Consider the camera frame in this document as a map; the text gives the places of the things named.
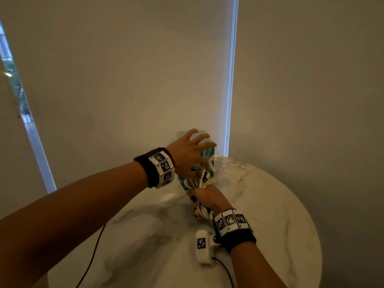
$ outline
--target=cable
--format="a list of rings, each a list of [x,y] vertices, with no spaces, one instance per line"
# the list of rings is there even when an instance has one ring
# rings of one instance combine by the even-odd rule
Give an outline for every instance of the cable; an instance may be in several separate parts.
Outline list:
[[[216,260],[216,261],[218,261],[220,264],[222,264],[222,266],[224,267],[224,269],[227,271],[229,280],[231,281],[231,286],[232,286],[232,288],[235,288],[235,286],[233,285],[232,277],[231,277],[231,275],[230,275],[230,273],[229,273],[227,267],[224,265],[224,263],[223,263],[222,261],[220,261],[218,258],[215,258],[215,257],[211,257],[211,259]]]
[[[106,225],[107,225],[107,224],[104,224],[103,228],[101,229],[101,232],[100,232],[100,234],[99,234],[99,238],[97,239],[97,242],[96,242],[95,249],[93,250],[93,255],[92,255],[91,261],[89,262],[88,268],[87,268],[87,270],[85,271],[84,275],[81,277],[81,280],[80,280],[79,284],[76,286],[76,288],[79,288],[81,282],[84,280],[85,275],[87,275],[88,270],[89,270],[89,268],[90,268],[91,265],[92,265],[92,261],[93,261],[93,258],[94,258],[94,256],[95,256],[95,253],[96,253],[97,245],[99,244],[99,240],[100,240],[100,238],[101,238],[101,234],[103,233],[104,228],[105,228]]]

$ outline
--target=teal box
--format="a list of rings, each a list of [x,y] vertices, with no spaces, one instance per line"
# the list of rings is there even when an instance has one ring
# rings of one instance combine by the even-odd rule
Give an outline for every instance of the teal box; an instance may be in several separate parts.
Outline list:
[[[188,131],[178,131],[177,134],[176,134],[177,139],[179,139],[180,137],[184,136]],[[198,137],[200,134],[204,134],[204,133],[207,133],[207,132],[206,132],[205,130],[199,130],[199,132],[194,133],[194,134],[191,136],[190,139],[194,139],[194,138]],[[203,142],[206,142],[206,141],[213,141],[213,140],[212,140],[210,137],[208,137],[208,138],[205,138],[205,139],[203,139],[202,141],[200,141],[199,144],[202,144]],[[204,152],[205,152],[205,154],[207,154],[208,151],[209,151],[209,148],[208,148],[208,149],[205,149],[205,150],[202,150],[202,151],[200,152],[200,155],[201,155],[202,157],[204,157]],[[215,147],[212,147],[212,148],[211,148],[211,151],[210,151],[210,153],[209,153],[209,155],[208,155],[208,158],[212,157],[214,154],[215,154]],[[214,172],[213,172],[212,170],[211,170],[211,172],[210,172],[210,176],[211,176],[211,177],[214,176]]]

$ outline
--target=marble table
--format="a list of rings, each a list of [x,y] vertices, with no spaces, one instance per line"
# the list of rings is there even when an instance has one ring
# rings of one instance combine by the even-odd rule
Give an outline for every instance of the marble table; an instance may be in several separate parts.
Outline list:
[[[288,287],[318,287],[321,247],[310,215],[277,179],[234,159],[215,159],[212,180],[234,207],[243,210],[257,246]],[[211,228],[196,220],[179,182],[146,189],[106,226],[81,288],[230,287],[219,264],[203,267],[195,258],[195,232]],[[89,264],[99,232],[48,274],[50,288],[75,287]],[[229,255],[216,253],[234,272]]]

